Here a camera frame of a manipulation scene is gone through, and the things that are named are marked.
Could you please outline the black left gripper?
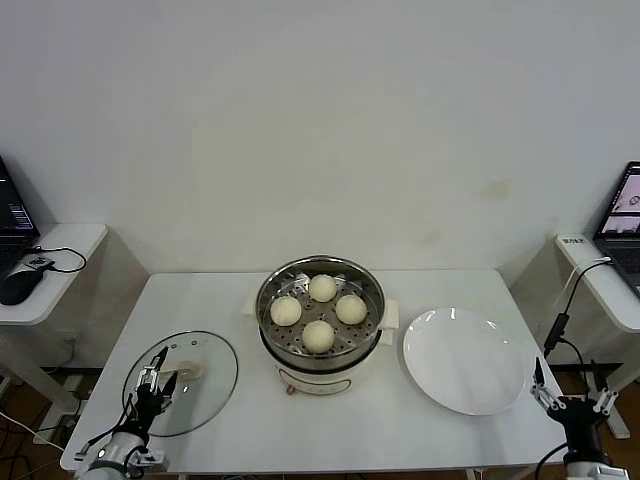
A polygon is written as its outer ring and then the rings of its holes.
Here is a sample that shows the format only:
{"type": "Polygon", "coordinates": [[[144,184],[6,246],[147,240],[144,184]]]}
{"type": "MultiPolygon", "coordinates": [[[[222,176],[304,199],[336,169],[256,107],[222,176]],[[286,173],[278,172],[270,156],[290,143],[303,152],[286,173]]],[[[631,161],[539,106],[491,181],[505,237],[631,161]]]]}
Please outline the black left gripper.
{"type": "Polygon", "coordinates": [[[167,348],[161,349],[142,368],[138,376],[138,384],[142,386],[136,390],[136,403],[127,418],[127,431],[142,440],[149,439],[149,430],[155,418],[162,413],[165,398],[171,398],[176,388],[177,373],[170,375],[162,390],[152,389],[150,386],[158,383],[158,376],[167,353],[167,348]]]}

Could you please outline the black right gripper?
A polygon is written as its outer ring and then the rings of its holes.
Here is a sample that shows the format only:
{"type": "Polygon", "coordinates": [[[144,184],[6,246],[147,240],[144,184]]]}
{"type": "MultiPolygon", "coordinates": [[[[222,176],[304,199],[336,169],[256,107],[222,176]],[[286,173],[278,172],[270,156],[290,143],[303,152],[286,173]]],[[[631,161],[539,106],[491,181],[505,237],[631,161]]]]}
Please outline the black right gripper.
{"type": "Polygon", "coordinates": [[[609,388],[608,374],[601,364],[592,360],[591,367],[597,392],[595,401],[560,398],[546,386],[540,358],[535,360],[530,393],[544,410],[548,410],[548,416],[562,425],[567,443],[567,453],[563,458],[565,463],[608,462],[608,456],[602,449],[598,427],[605,421],[601,412],[612,410],[619,393],[609,388]]]}

